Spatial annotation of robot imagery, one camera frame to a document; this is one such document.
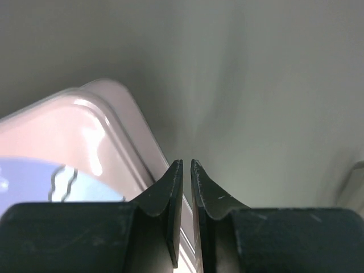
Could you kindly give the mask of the silver tin lid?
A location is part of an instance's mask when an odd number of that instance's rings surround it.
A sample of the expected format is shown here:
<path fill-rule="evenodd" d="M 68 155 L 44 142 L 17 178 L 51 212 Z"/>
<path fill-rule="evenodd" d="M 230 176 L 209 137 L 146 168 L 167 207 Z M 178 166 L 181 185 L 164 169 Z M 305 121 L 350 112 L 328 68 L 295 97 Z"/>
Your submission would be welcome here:
<path fill-rule="evenodd" d="M 171 164 L 120 83 L 66 89 L 1 120 L 1 217 L 27 202 L 129 202 Z M 195 272 L 192 241 L 183 196 L 172 272 Z"/>

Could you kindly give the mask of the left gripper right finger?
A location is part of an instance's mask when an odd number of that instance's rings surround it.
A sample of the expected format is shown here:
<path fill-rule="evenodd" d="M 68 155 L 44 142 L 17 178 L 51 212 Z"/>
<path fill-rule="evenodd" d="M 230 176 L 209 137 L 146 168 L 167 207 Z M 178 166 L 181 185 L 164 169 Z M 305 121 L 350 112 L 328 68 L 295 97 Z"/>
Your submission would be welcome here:
<path fill-rule="evenodd" d="M 197 272 L 362 272 L 363 219 L 342 208 L 249 208 L 191 162 Z"/>

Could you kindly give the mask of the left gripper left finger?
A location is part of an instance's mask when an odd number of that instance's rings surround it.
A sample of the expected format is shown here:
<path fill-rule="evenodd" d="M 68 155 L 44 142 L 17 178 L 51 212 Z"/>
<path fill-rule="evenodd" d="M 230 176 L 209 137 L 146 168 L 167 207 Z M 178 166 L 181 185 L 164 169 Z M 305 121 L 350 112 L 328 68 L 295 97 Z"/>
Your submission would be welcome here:
<path fill-rule="evenodd" d="M 129 202 L 37 202 L 1 217 L 2 272 L 172 272 L 183 162 Z"/>

